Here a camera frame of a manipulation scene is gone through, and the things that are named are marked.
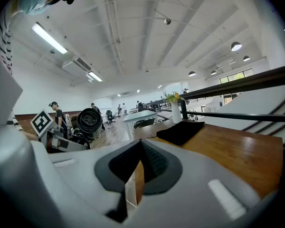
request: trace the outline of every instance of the window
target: window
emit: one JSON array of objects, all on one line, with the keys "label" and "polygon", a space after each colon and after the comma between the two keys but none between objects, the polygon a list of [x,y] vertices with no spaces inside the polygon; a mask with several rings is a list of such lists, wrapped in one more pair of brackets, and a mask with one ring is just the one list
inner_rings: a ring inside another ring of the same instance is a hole
[{"label": "window", "polygon": [[[242,72],[239,72],[239,73],[236,73],[236,74],[232,74],[232,75],[224,77],[224,78],[220,78],[219,81],[221,84],[223,84],[223,83],[234,81],[234,80],[237,80],[240,78],[249,77],[251,75],[253,75],[252,68],[245,70],[245,71],[242,71]],[[241,92],[223,95],[225,105],[228,104],[229,102],[231,102],[234,98],[236,98],[240,94],[241,94]]]}]

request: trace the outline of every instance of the white vase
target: white vase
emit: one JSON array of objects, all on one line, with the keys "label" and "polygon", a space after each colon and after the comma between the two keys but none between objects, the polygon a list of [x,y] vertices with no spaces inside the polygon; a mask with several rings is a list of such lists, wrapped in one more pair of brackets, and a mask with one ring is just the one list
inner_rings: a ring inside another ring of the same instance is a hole
[{"label": "white vase", "polygon": [[181,122],[181,111],[179,109],[179,106],[177,105],[177,101],[176,102],[170,102],[170,103],[171,103],[171,107],[172,107],[173,122],[175,124],[178,124],[179,122]]}]

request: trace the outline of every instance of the white ceiling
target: white ceiling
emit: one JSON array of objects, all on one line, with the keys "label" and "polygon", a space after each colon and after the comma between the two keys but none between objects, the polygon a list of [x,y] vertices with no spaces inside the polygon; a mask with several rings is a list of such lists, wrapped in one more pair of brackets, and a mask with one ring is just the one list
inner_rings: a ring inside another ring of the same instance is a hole
[{"label": "white ceiling", "polygon": [[[163,23],[164,17],[172,20]],[[64,47],[65,55],[32,30],[38,21]],[[101,97],[156,89],[159,85],[207,78],[209,68],[234,58],[232,69],[262,58],[242,11],[233,0],[75,0],[59,2],[37,16],[16,15],[12,21],[14,53],[72,82],[79,79],[61,69],[80,56],[104,81],[86,84]],[[233,41],[243,47],[232,52]],[[197,75],[188,78],[195,70]]]}]

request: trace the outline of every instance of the air conditioner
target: air conditioner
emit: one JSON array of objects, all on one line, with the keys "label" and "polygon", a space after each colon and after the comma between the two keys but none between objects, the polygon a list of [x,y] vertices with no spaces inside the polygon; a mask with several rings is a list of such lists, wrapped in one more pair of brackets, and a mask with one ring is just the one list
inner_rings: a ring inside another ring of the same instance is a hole
[{"label": "air conditioner", "polygon": [[62,69],[81,79],[87,79],[86,74],[91,71],[91,67],[80,57],[73,57],[71,60],[64,62]]}]

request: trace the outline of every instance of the floor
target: floor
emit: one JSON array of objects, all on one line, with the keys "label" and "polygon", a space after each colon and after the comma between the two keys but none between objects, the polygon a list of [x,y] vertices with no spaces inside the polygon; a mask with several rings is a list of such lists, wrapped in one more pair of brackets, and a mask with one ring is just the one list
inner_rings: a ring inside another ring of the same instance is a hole
[{"label": "floor", "polygon": [[116,123],[105,124],[105,130],[90,145],[91,149],[101,148],[107,145],[129,140],[128,133],[123,123],[124,118],[114,119]]}]

